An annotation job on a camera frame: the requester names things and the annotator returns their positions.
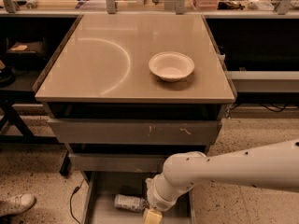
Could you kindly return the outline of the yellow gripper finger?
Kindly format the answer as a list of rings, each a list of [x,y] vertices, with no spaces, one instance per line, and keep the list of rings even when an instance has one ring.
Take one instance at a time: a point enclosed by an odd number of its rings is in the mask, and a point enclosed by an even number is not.
[[[163,215],[155,209],[146,209],[143,214],[143,224],[160,224]]]

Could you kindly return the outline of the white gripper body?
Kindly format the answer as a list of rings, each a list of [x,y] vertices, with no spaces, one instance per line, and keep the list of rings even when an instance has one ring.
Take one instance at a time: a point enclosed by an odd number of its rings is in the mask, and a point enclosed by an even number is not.
[[[171,209],[177,200],[172,200],[171,192],[168,190],[169,183],[160,177],[147,178],[147,201],[151,209],[166,212]]]

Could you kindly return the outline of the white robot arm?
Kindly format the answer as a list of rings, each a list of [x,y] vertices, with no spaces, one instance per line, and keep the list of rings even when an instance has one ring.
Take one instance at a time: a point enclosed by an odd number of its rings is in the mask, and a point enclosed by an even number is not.
[[[194,151],[168,157],[160,174],[146,180],[149,207],[143,224],[160,224],[177,199],[203,181],[290,192],[299,190],[296,140],[217,156]]]

